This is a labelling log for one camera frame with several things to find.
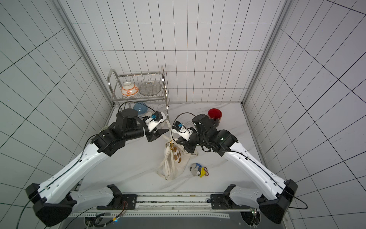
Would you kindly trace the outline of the cream canvas shoulder bag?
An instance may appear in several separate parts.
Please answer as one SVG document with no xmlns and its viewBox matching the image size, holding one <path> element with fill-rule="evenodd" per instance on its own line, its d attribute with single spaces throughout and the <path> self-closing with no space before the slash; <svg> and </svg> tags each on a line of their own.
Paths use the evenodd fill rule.
<svg viewBox="0 0 366 229">
<path fill-rule="evenodd" d="M 167 142 L 165 143 L 164 159 L 157 169 L 157 174 L 165 180 L 173 180 L 184 172 L 191 158 L 198 156 L 198 151 L 195 150 L 193 154 L 187 153 L 182 145 L 173 141 L 171 134 L 170 137 L 163 135 L 163 138 Z M 178 147 L 182 153 L 182 162 L 179 164 L 175 164 L 173 161 L 173 153 L 171 151 L 173 146 Z"/>
</svg>

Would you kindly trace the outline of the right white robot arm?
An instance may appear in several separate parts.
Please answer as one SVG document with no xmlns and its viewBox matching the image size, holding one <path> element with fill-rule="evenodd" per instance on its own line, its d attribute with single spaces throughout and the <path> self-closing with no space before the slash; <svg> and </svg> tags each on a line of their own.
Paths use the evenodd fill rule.
<svg viewBox="0 0 366 229">
<path fill-rule="evenodd" d="M 178 134 L 179 144 L 188 153 L 197 146 L 205 147 L 232 162 L 246 173 L 259 189 L 244 189 L 237 185 L 228 189 L 229 199 L 236 205 L 259 209 L 270 221 L 280 224 L 288 211 L 298 185 L 291 179 L 277 176 L 254 158 L 239 140 L 227 130 L 217 130 L 205 114 L 192 119 L 193 127 L 186 128 L 175 120 L 172 133 Z"/>
</svg>

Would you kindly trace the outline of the brown white plush charm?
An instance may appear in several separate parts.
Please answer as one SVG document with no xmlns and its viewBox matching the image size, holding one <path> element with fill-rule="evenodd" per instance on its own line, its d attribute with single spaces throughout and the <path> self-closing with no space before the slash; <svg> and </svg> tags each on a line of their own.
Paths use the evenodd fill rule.
<svg viewBox="0 0 366 229">
<path fill-rule="evenodd" d="M 180 149 L 176 146 L 171 147 L 171 151 L 173 153 L 173 161 L 175 164 L 179 164 L 182 162 L 182 153 Z"/>
</svg>

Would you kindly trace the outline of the yellow grey plush keychain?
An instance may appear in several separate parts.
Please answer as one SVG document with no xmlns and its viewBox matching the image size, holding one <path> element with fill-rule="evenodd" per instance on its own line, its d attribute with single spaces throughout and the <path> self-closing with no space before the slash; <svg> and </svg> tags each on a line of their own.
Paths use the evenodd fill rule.
<svg viewBox="0 0 366 229">
<path fill-rule="evenodd" d="M 209 176 L 207 167 L 204 167 L 199 163 L 193 163 L 190 166 L 190 172 L 192 173 L 193 176 L 200 178 Z"/>
</svg>

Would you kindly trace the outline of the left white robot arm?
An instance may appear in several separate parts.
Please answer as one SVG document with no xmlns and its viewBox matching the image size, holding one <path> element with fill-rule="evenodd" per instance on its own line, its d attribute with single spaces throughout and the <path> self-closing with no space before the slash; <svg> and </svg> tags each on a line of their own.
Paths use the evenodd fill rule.
<svg viewBox="0 0 366 229">
<path fill-rule="evenodd" d="M 83 152 L 73 161 L 43 183 L 27 187 L 26 194 L 37 218 L 52 227 L 81 210 L 121 209 L 124 198 L 115 185 L 82 192 L 72 188 L 93 168 L 125 147 L 127 141 L 145 137 L 152 142 L 164 135 L 168 130 L 157 127 L 166 120 L 167 116 L 159 111 L 143 118 L 132 108 L 118 112 L 116 121 L 88 140 Z"/>
</svg>

